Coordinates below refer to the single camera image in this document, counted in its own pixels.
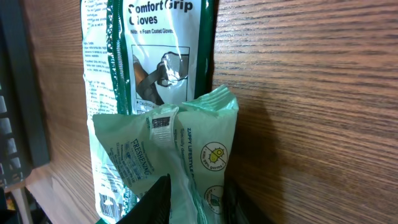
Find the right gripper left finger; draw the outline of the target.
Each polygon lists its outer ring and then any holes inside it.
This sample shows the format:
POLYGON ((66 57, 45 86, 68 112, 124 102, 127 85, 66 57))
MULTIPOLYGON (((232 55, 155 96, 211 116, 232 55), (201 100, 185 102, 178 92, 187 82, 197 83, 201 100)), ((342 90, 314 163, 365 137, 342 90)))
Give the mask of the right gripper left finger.
POLYGON ((169 224, 171 192, 170 175, 160 177, 118 224, 169 224))

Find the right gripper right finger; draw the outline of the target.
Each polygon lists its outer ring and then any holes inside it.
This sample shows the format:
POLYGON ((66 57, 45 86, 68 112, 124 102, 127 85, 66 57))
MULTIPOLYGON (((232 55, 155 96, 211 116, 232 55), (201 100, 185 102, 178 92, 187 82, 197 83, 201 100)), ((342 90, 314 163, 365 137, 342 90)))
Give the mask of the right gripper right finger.
POLYGON ((223 217, 227 224, 273 224, 233 179, 226 179, 223 191, 223 217))

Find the mint green sachet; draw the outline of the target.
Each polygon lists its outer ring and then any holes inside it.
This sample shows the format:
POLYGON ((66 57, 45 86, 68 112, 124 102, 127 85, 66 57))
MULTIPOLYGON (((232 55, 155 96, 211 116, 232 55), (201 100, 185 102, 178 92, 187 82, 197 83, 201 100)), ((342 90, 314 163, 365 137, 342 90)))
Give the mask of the mint green sachet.
POLYGON ((223 223, 224 172, 238 102, 226 86, 137 115, 96 114, 95 134, 123 183, 142 198, 171 178, 172 223, 223 223))

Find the green 3M gloves package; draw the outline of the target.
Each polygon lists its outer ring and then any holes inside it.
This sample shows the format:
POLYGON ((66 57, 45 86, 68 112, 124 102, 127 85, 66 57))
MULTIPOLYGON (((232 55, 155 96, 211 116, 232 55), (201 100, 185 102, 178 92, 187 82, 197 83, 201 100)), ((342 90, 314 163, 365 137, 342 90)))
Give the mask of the green 3M gloves package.
POLYGON ((205 92, 212 1, 82 0, 87 114, 141 114, 205 92))

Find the grey plastic mesh basket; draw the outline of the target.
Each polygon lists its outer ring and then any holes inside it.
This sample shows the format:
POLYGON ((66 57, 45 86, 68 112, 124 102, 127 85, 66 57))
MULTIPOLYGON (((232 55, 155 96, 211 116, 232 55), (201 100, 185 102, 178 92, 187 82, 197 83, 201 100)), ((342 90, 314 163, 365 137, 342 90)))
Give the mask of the grey plastic mesh basket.
POLYGON ((1 188, 23 182, 50 154, 21 1, 1 1, 1 188))

